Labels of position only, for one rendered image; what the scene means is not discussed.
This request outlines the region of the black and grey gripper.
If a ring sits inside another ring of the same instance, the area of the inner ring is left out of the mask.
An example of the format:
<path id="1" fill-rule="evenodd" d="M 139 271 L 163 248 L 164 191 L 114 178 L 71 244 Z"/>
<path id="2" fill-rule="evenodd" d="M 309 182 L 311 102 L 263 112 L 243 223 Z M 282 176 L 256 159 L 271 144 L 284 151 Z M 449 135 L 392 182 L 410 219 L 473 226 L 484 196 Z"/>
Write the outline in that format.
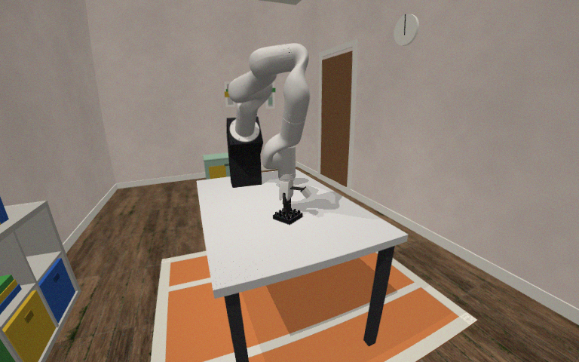
<path id="1" fill-rule="evenodd" d="M 290 188 L 293 186 L 293 181 L 283 179 L 279 180 L 280 180 L 279 200 L 283 199 L 283 211 L 289 213 L 291 211 L 291 204 L 290 204 L 291 197 L 293 196 L 293 189 Z"/>

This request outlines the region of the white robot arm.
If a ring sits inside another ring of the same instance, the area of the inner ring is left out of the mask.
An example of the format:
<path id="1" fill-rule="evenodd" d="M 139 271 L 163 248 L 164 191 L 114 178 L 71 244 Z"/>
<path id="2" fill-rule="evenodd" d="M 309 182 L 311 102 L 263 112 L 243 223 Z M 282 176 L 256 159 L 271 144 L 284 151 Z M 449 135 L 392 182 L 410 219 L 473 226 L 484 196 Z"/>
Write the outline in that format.
<path id="1" fill-rule="evenodd" d="M 296 178 L 295 145 L 302 137 L 310 101 L 305 80 L 308 60 L 308 51 L 301 44 L 260 48 L 250 55 L 249 64 L 253 73 L 250 71 L 236 78 L 228 86 L 229 97 L 237 103 L 237 125 L 235 119 L 231 123 L 230 133 L 236 140 L 248 143 L 259 135 L 257 123 L 254 130 L 256 110 L 270 97 L 271 83 L 277 77 L 275 73 L 291 72 L 283 87 L 281 132 L 265 144 L 262 155 L 264 168 L 278 169 L 278 178 L 283 180 Z"/>

